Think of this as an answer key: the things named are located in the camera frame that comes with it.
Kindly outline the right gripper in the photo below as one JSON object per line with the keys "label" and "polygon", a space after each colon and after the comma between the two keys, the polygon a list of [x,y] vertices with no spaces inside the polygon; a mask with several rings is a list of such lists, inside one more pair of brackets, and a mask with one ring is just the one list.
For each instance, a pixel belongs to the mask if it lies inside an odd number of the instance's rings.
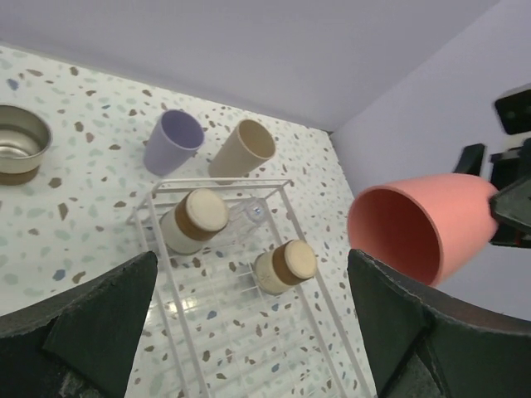
{"label": "right gripper", "polygon": [[[490,156],[490,181],[498,189],[489,199],[490,213],[499,227],[492,245],[530,247],[530,86],[507,91],[494,101],[494,111],[505,134],[512,139],[508,148]],[[485,145],[462,148],[454,173],[480,176]]]}

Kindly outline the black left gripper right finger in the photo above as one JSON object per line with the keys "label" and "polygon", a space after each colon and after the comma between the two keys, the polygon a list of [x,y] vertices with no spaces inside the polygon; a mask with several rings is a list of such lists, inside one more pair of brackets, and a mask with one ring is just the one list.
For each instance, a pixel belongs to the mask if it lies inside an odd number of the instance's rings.
{"label": "black left gripper right finger", "polygon": [[361,250],[348,278],[379,397],[528,397],[530,323],[453,298]]}

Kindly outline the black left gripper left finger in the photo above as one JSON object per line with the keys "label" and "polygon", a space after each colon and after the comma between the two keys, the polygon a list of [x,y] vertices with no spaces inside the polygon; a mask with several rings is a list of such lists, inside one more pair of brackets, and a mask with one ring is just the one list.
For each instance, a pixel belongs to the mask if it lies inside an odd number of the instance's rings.
{"label": "black left gripper left finger", "polygon": [[3,397],[123,397],[158,275],[148,251],[1,317]]}

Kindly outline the red plastic cup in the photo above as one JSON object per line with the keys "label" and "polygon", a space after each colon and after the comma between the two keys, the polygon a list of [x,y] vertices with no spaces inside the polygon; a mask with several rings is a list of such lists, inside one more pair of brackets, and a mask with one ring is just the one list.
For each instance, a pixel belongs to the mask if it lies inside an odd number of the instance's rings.
{"label": "red plastic cup", "polygon": [[463,267],[498,229],[482,177],[445,173],[370,187],[348,213],[352,248],[435,287]]}

